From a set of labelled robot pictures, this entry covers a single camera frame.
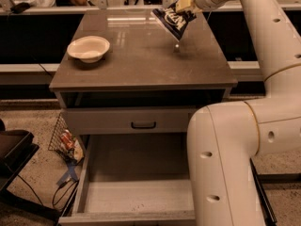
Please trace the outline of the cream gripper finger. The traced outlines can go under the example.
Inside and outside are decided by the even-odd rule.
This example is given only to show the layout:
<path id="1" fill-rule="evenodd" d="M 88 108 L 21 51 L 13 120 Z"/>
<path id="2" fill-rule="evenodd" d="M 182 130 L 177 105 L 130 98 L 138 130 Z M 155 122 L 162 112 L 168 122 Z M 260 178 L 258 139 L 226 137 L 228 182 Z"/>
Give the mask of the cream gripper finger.
<path id="1" fill-rule="evenodd" d="M 175 9 L 177 13 L 188 11 L 192 13 L 201 12 L 201 9 L 197 6 L 196 0 L 178 0 Z"/>

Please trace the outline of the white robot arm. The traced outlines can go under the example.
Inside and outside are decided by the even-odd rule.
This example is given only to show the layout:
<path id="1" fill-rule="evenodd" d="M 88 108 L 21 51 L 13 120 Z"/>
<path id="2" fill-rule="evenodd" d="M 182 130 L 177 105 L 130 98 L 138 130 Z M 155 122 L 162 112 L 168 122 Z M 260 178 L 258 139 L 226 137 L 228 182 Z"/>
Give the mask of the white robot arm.
<path id="1" fill-rule="evenodd" d="M 190 0 L 212 10 L 230 0 Z M 277 0 L 239 0 L 261 68 L 262 99 L 207 105 L 191 118 L 187 154 L 197 226 L 265 226 L 251 157 L 300 145 L 301 39 Z"/>

